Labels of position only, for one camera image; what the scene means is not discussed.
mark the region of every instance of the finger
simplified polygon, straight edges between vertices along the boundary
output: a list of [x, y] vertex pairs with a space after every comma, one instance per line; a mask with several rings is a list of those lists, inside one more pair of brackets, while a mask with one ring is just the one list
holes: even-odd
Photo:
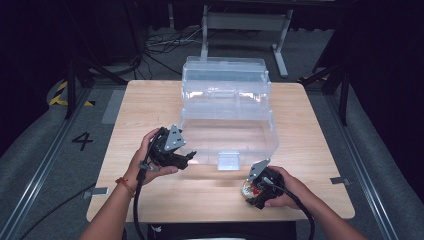
[[161, 167], [158, 172], [154, 172], [154, 173], [155, 173], [155, 177], [159, 177], [159, 176], [169, 175], [176, 172], [178, 172], [177, 167], [167, 166], [167, 167]]
[[265, 202], [265, 207], [282, 207], [291, 205], [291, 200], [287, 199], [284, 195], [269, 199]]
[[286, 171], [286, 169], [278, 166], [268, 166], [271, 170], [279, 172], [283, 177], [290, 176], [290, 174]]
[[152, 131], [150, 131], [148, 134], [146, 134], [143, 137], [143, 141], [141, 142], [141, 148], [146, 148], [149, 146], [150, 140], [155, 136], [156, 133], [159, 132], [159, 128], [155, 128]]

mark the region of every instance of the wrist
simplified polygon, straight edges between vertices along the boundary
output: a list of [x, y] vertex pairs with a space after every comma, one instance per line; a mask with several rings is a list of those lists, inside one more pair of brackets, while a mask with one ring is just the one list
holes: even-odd
[[127, 171], [123, 176], [125, 179], [128, 179], [127, 181], [128, 186], [134, 190], [137, 188], [137, 183], [138, 183], [137, 174], [138, 172], [135, 172], [135, 171]]
[[128, 184], [128, 179], [126, 179], [125, 177], [120, 177], [118, 179], [116, 179], [115, 183], [118, 184], [118, 188], [125, 188], [127, 195], [131, 198], [133, 198], [135, 196], [135, 188], [131, 187]]
[[316, 216], [319, 212], [322, 211], [323, 208], [327, 206], [327, 204], [322, 201], [315, 194], [312, 194], [307, 200], [303, 203], [305, 207], [311, 212], [312, 216]]

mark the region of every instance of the black cable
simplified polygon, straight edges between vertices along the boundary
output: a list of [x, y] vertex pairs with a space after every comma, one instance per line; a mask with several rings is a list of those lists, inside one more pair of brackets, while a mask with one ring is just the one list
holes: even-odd
[[178, 74], [178, 75], [182, 75], [182, 73], [180, 73], [180, 72], [178, 72], [178, 71], [176, 71], [176, 70], [174, 70], [174, 69], [172, 69], [172, 68], [170, 68], [170, 67], [166, 66], [165, 64], [161, 63], [160, 61], [156, 60], [155, 58], [153, 58], [152, 56], [150, 56], [150, 54], [146, 53], [146, 56], [148, 56], [148, 57], [149, 57], [150, 59], [152, 59], [153, 61], [155, 61], [155, 62], [159, 63], [160, 65], [164, 66], [165, 68], [167, 68], [167, 69], [171, 70], [172, 72], [174, 72], [174, 73], [176, 73], [176, 74]]
[[[172, 52], [173, 50], [175, 50], [176, 48], [178, 48], [180, 46], [187, 46], [187, 45], [195, 42], [195, 39], [197, 39], [198, 36], [201, 33], [200, 30], [201, 30], [201, 28], [197, 29], [194, 32], [187, 33], [186, 35], [184, 35], [183, 32], [180, 32], [179, 37], [177, 37], [177, 38], [173, 38], [176, 35], [176, 33], [173, 33], [168, 39], [164, 40], [164, 38], [162, 37], [160, 39], [160, 41], [158, 41], [156, 39], [153, 40], [153, 41], [150, 41], [149, 40], [149, 38], [156, 38], [156, 37], [158, 37], [160, 35], [150, 36], [146, 40], [145, 51], [147, 49], [147, 51], [150, 54], [170, 53], [170, 52]], [[149, 49], [149, 47], [156, 47], [156, 46], [160, 46], [160, 45], [163, 46], [162, 47], [162, 50]]]
[[147, 65], [147, 70], [149, 71], [149, 74], [150, 74], [150, 77], [149, 77], [149, 80], [152, 80], [152, 78], [153, 78], [153, 73], [152, 73], [152, 71], [151, 71], [151, 69], [150, 69], [150, 64], [144, 59], [144, 58], [141, 58], [141, 60], [143, 60], [143, 62], [145, 62], [146, 63], [146, 65]]
[[[116, 71], [116, 72], [111, 72], [111, 73], [114, 74], [114, 75], [116, 75], [116, 76], [121, 76], [121, 75], [127, 74], [127, 73], [135, 70], [138, 67], [138, 64], [140, 64], [139, 61], [135, 62], [133, 65], [129, 65], [129, 67], [127, 69], [123, 69], [123, 70]], [[100, 76], [107, 77], [107, 76], [105, 76], [102, 73], [98, 73], [97, 71], [96, 72], [91, 72], [90, 71], [90, 74], [93, 75], [93, 76], [95, 76], [95, 77], [100, 77]]]
[[92, 188], [96, 185], [96, 183], [91, 184], [90, 186], [84, 188], [81, 191], [78, 191], [78, 193], [72, 195], [72, 197], [66, 199], [64, 202], [62, 202], [61, 204], [59, 204], [58, 206], [56, 206], [55, 208], [53, 208], [52, 210], [50, 210], [48, 213], [46, 213], [40, 220], [38, 220], [36, 223], [34, 223], [19, 239], [22, 240], [24, 239], [26, 236], [28, 236], [28, 234], [34, 230], [35, 227], [37, 227], [38, 224], [40, 224], [44, 219], [46, 219], [48, 216], [50, 216], [50, 214], [52, 214], [53, 212], [55, 212], [57, 209], [59, 209], [60, 207], [62, 207], [63, 205], [65, 205], [66, 203], [68, 203], [69, 201], [71, 201], [72, 199], [76, 198], [78, 195], [80, 195], [81, 193], [87, 191], [89, 188]]
[[289, 196], [291, 199], [293, 199], [293, 201], [296, 203], [296, 205], [300, 208], [300, 210], [302, 210], [303, 211], [303, 213], [305, 213], [305, 215], [306, 215], [306, 217], [308, 218], [308, 220], [309, 220], [309, 224], [311, 225], [311, 229], [310, 229], [310, 232], [309, 232], [309, 240], [312, 240], [312, 239], [314, 239], [314, 235], [315, 235], [315, 222], [314, 222], [314, 219], [313, 219], [313, 217], [312, 217], [312, 215], [311, 215], [311, 213], [309, 212], [309, 210], [305, 207], [305, 205], [303, 205], [303, 203], [300, 201], [300, 199], [296, 196], [296, 195], [294, 195], [292, 192], [290, 192], [287, 188], [285, 188], [285, 187], [279, 187], [279, 186], [277, 186], [277, 185], [275, 185], [275, 184], [269, 184], [268, 183], [268, 185], [269, 186], [271, 186], [271, 187], [275, 187], [275, 188], [277, 188], [277, 189], [280, 189], [281, 191], [283, 191], [285, 194], [287, 194], [287, 196]]
[[121, 238], [122, 240], [127, 240], [128, 239], [128, 236], [127, 236], [127, 229], [125, 229], [125, 227], [124, 227], [124, 232], [122, 233], [122, 238]]
[[140, 69], [137, 67], [137, 72], [140, 74], [140, 76], [144, 79], [144, 80], [146, 80], [146, 78], [143, 76], [143, 74], [140, 72]]
[[[145, 166], [147, 163], [147, 159], [149, 158], [149, 152], [152, 149], [153, 143], [156, 141], [156, 139], [159, 137], [159, 134], [156, 134], [152, 141], [149, 144], [149, 147], [147, 149], [146, 155], [144, 156], [143, 161], [141, 162], [142, 166]], [[135, 225], [135, 230], [137, 231], [138, 236], [140, 237], [141, 240], [144, 240], [144, 236], [143, 233], [141, 232], [140, 229], [140, 222], [138, 221], [138, 199], [140, 198], [140, 192], [141, 192], [141, 188], [143, 186], [143, 181], [146, 178], [146, 172], [147, 169], [145, 168], [140, 168], [140, 171], [138, 171], [138, 175], [137, 175], [137, 188], [135, 190], [135, 195], [134, 195], [134, 201], [133, 201], [133, 216], [134, 216], [134, 225]]]

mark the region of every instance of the human hand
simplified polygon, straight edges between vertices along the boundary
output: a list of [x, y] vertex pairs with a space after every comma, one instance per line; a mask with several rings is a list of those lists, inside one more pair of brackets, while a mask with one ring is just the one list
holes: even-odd
[[[131, 159], [130, 165], [128, 166], [127, 172], [124, 174], [124, 178], [128, 179], [127, 184], [135, 189], [137, 187], [137, 175], [140, 171], [139, 163], [143, 161], [147, 154], [147, 149], [149, 148], [149, 143], [156, 133], [159, 132], [159, 128], [153, 129], [143, 137], [140, 148], [135, 152], [133, 158]], [[143, 185], [148, 184], [153, 179], [159, 176], [168, 175], [178, 172], [178, 168], [174, 166], [167, 166], [158, 168], [159, 171], [147, 171], [146, 178], [143, 181]]]
[[[290, 175], [284, 168], [277, 167], [277, 166], [268, 166], [270, 169], [277, 171], [283, 176], [284, 178], [284, 185], [292, 192], [294, 195], [296, 195], [303, 204], [308, 203], [309, 201], [312, 201], [314, 198], [316, 198], [315, 194], [313, 194], [308, 187], [306, 187], [305, 184], [303, 184], [299, 179], [293, 177]], [[288, 206], [293, 209], [299, 209], [299, 207], [296, 205], [296, 203], [291, 199], [287, 194], [283, 194], [279, 197], [269, 199], [265, 202], [265, 207], [283, 207]]]

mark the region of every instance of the wire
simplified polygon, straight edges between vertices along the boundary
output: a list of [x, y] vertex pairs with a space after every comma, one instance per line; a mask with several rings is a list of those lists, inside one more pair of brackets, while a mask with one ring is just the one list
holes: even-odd
[[[147, 70], [149, 71], [149, 74], [150, 74], [150, 77], [149, 77], [149, 80], [152, 80], [152, 78], [153, 78], [153, 73], [152, 73], [152, 71], [151, 71], [151, 69], [150, 69], [150, 65], [149, 65], [149, 63], [142, 57], [141, 58], [141, 60], [143, 60], [143, 62], [145, 62], [146, 63], [146, 65], [147, 65]], [[143, 74], [140, 72], [140, 69], [138, 68], [138, 66], [137, 66], [137, 71], [138, 71], [138, 73], [140, 73], [140, 75], [146, 80], [147, 78], [145, 78], [144, 76], [143, 76]]]
[[127, 235], [127, 229], [125, 229], [125, 227], [124, 227], [124, 231], [123, 231], [123, 233], [122, 233], [122, 238], [121, 238], [122, 240], [127, 240], [128, 239], [128, 235]]
[[[153, 143], [156, 141], [156, 139], [158, 139], [159, 137], [159, 133], [156, 133], [156, 135], [153, 137], [152, 141], [149, 144], [149, 148], [147, 149], [146, 155], [144, 156], [143, 161], [141, 162], [142, 165], [146, 165], [147, 163], [147, 159], [149, 158], [149, 152], [152, 149]], [[135, 225], [135, 230], [137, 231], [138, 236], [140, 237], [140, 239], [144, 240], [144, 236], [143, 233], [141, 232], [140, 229], [140, 222], [138, 221], [138, 199], [140, 198], [140, 192], [141, 192], [141, 188], [143, 186], [143, 180], [146, 177], [146, 172], [147, 169], [144, 168], [140, 168], [138, 175], [137, 175], [137, 188], [135, 190], [135, 196], [134, 196], [134, 201], [133, 201], [133, 215], [134, 215], [134, 225]]]
[[87, 191], [88, 189], [94, 187], [95, 185], [96, 185], [96, 183], [93, 183], [90, 186], [84, 188], [83, 190], [78, 191], [78, 193], [72, 195], [70, 198], [66, 199], [64, 202], [62, 202], [61, 204], [59, 204], [58, 206], [56, 206], [55, 208], [53, 208], [52, 210], [50, 210], [40, 220], [38, 220], [36, 223], [34, 223], [19, 239], [20, 240], [24, 239], [26, 236], [28, 236], [28, 234], [32, 230], [34, 230], [35, 227], [37, 227], [38, 224], [40, 224], [44, 219], [46, 219], [48, 216], [50, 216], [50, 214], [52, 214], [53, 212], [55, 212], [56, 210], [58, 210], [60, 207], [62, 207], [63, 205], [65, 205], [66, 203], [68, 203], [69, 201], [71, 201], [72, 199], [76, 198], [81, 193], [83, 193], [83, 192]]
[[150, 55], [170, 53], [180, 46], [186, 46], [193, 42], [201, 43], [196, 41], [201, 30], [202, 28], [199, 28], [196, 31], [189, 33], [188, 36], [184, 36], [184, 33], [180, 32], [179, 36], [176, 38], [174, 38], [174, 36], [176, 36], [177, 33], [172, 33], [172, 35], [167, 39], [164, 39], [163, 34], [150, 36], [146, 40], [144, 52], [148, 52]]
[[137, 67], [137, 72], [140, 74], [141, 78], [143, 78], [144, 80], [146, 80], [146, 78], [143, 76], [143, 74], [140, 72], [140, 69]]
[[311, 225], [311, 229], [310, 229], [310, 232], [309, 232], [309, 240], [312, 240], [312, 239], [314, 239], [314, 235], [315, 235], [315, 222], [314, 222], [314, 219], [313, 219], [313, 217], [312, 217], [312, 215], [311, 215], [311, 213], [309, 212], [309, 210], [305, 207], [305, 205], [303, 205], [303, 203], [300, 201], [300, 199], [296, 196], [296, 195], [294, 195], [292, 192], [290, 192], [287, 188], [285, 188], [285, 187], [279, 187], [279, 186], [277, 186], [277, 185], [275, 185], [275, 184], [269, 184], [269, 183], [267, 183], [268, 184], [268, 186], [271, 186], [271, 187], [275, 187], [275, 188], [277, 188], [277, 189], [280, 189], [281, 191], [283, 191], [285, 194], [287, 194], [287, 196], [289, 196], [291, 199], [293, 199], [293, 201], [296, 203], [296, 205], [300, 208], [300, 210], [302, 210], [303, 211], [303, 213], [305, 213], [305, 215], [306, 215], [306, 217], [308, 218], [308, 220], [309, 220], [309, 224]]
[[152, 56], [150, 56], [148, 53], [146, 53], [146, 56], [148, 56], [148, 57], [149, 57], [150, 59], [152, 59], [153, 61], [155, 61], [155, 62], [159, 63], [160, 65], [164, 66], [165, 68], [167, 68], [167, 69], [171, 70], [172, 72], [174, 72], [174, 73], [176, 73], [176, 74], [178, 74], [178, 75], [182, 75], [182, 73], [180, 73], [180, 72], [178, 72], [178, 71], [176, 71], [176, 70], [174, 70], [174, 69], [172, 69], [172, 68], [168, 67], [168, 66], [167, 66], [167, 65], [165, 65], [164, 63], [162, 63], [162, 62], [160, 62], [160, 61], [156, 60], [155, 58], [153, 58]]

